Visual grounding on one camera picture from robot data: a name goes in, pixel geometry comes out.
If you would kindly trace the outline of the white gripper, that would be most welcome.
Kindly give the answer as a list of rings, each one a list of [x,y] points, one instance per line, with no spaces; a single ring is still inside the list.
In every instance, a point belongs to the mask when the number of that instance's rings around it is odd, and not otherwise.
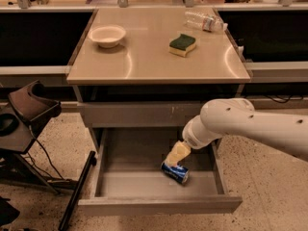
[[[180,161],[190,155],[192,149],[206,147],[212,141],[221,138],[221,134],[211,132],[201,121],[199,115],[191,119],[182,132],[184,141],[178,141],[167,154],[164,163],[176,167]]]

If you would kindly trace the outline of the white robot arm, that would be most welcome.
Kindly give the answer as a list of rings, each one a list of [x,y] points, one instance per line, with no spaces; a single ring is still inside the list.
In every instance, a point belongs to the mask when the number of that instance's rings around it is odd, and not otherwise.
[[[300,160],[308,160],[308,116],[257,112],[244,98],[208,101],[184,127],[182,141],[168,153],[170,167],[225,135],[236,135],[268,145]]]

